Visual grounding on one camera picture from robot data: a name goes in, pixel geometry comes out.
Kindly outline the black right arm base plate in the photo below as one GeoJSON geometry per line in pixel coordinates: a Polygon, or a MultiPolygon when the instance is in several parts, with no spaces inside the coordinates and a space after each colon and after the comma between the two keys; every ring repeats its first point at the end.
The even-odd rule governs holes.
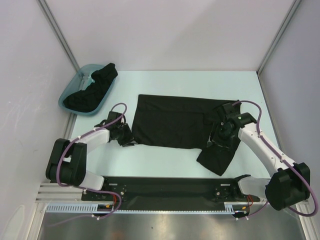
{"type": "Polygon", "coordinates": [[[240,191],[237,184],[221,184],[218,185],[213,191],[214,201],[217,203],[222,202],[259,202],[261,199],[254,195],[245,195],[240,191]]]}

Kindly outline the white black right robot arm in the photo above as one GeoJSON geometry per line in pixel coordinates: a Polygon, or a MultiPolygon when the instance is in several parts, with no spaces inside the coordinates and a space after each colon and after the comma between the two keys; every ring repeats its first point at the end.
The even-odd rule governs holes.
{"type": "Polygon", "coordinates": [[[259,129],[258,121],[250,113],[228,111],[219,114],[213,143],[230,150],[232,141],[240,140],[257,156],[269,177],[245,176],[230,188],[231,196],[242,201],[248,195],[265,199],[277,211],[289,208],[314,196],[310,186],[310,169],[296,163],[259,129]]]}

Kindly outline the black t shirt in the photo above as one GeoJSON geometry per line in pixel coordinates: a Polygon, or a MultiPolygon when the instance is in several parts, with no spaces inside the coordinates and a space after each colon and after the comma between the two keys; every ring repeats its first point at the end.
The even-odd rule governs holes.
{"type": "Polygon", "coordinates": [[[225,145],[214,139],[225,117],[224,105],[240,114],[237,100],[140,94],[132,124],[138,144],[176,149],[200,149],[196,161],[222,176],[240,144],[237,137],[225,145]]]}

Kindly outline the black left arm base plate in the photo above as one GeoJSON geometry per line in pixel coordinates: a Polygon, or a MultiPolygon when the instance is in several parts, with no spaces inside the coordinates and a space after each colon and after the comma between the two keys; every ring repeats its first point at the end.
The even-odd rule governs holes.
{"type": "Polygon", "coordinates": [[[116,185],[116,184],[105,184],[102,189],[97,191],[86,190],[81,195],[82,201],[87,202],[111,202],[114,200],[114,197],[118,200],[119,198],[114,194],[120,195],[121,199],[126,195],[127,188],[125,185],[116,185]]]}

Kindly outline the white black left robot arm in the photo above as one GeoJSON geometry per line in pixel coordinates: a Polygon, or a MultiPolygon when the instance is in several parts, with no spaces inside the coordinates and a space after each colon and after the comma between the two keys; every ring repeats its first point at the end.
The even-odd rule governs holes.
{"type": "Polygon", "coordinates": [[[97,199],[107,199],[110,187],[104,184],[103,176],[87,170],[87,155],[111,141],[116,141],[121,147],[134,145],[132,131],[124,119],[114,124],[103,121],[74,140],[57,139],[46,167],[46,178],[67,187],[91,189],[97,199]]]}

